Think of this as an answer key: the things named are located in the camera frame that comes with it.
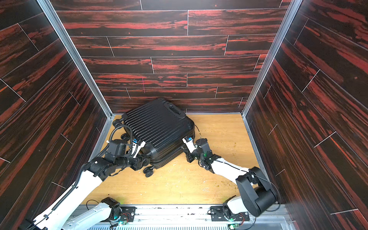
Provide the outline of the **black hard-shell suitcase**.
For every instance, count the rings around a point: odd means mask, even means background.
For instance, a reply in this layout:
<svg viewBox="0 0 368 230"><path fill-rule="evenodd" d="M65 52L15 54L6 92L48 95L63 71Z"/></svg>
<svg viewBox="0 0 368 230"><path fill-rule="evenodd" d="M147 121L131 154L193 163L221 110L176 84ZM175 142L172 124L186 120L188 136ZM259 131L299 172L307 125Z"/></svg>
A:
<svg viewBox="0 0 368 230"><path fill-rule="evenodd" d="M158 98L123 113L120 122L132 140L131 157L138 160L134 170L143 168L146 177L187 150L184 139L195 138L194 122L177 106Z"/></svg>

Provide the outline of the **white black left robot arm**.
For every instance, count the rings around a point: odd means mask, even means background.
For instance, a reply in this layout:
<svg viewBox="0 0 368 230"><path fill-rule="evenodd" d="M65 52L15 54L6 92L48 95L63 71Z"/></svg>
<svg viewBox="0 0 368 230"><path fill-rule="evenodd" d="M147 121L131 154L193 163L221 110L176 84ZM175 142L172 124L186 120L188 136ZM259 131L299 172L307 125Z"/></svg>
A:
<svg viewBox="0 0 368 230"><path fill-rule="evenodd" d="M110 197L103 199L94 208L70 218L79 204L105 179L117 175L116 170L131 167L139 170L149 164L142 157L126 154L120 157L96 157L82 166L76 181L50 207L35 217L25 220L20 230L87 230L101 221L107 221L113 227L122 226L133 219L133 215L124 211L120 203Z"/></svg>

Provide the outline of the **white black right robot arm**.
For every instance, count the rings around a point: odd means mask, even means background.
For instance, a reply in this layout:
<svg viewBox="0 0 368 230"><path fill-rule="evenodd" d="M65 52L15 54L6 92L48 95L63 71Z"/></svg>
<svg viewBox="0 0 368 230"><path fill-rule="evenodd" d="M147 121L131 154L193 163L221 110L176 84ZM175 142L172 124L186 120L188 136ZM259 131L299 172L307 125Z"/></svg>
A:
<svg viewBox="0 0 368 230"><path fill-rule="evenodd" d="M237 185L240 195L229 198L222 205L222 213L227 219L245 212L258 217L278 201L278 192L260 168L249 169L229 163L213 154L207 139L194 142L192 137L185 137L182 141L189 163L198 160L200 167Z"/></svg>

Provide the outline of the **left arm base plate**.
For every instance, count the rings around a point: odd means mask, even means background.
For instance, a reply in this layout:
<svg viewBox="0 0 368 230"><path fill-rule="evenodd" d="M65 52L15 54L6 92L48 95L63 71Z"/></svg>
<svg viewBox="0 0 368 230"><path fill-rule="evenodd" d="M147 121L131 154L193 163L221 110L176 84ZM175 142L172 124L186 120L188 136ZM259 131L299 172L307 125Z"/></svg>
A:
<svg viewBox="0 0 368 230"><path fill-rule="evenodd" d="M120 206L112 208L109 220L111 222L133 222L136 212L136 207Z"/></svg>

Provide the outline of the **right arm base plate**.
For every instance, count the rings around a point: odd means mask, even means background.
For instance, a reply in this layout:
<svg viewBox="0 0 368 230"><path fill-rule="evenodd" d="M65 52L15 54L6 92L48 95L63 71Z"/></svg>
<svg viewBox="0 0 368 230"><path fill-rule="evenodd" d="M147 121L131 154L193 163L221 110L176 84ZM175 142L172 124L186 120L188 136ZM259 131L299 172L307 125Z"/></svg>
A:
<svg viewBox="0 0 368 230"><path fill-rule="evenodd" d="M238 214L234 214L230 211L229 208L224 206L211 206L208 215L211 216L212 221L249 221L250 217L247 212L241 212Z"/></svg>

